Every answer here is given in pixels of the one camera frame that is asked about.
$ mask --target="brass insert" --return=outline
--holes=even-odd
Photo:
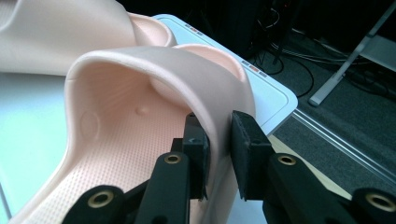
[[[88,200],[88,206],[91,208],[100,208],[108,205],[113,201],[114,193],[108,189],[95,193]]]
[[[389,198],[376,193],[366,194],[366,200],[374,207],[387,212],[396,212],[396,204]]]
[[[277,160],[285,165],[295,165],[297,163],[297,161],[290,156],[280,156],[277,158]]]
[[[168,164],[176,164],[181,161],[181,157],[178,155],[169,155],[165,157],[165,162]]]

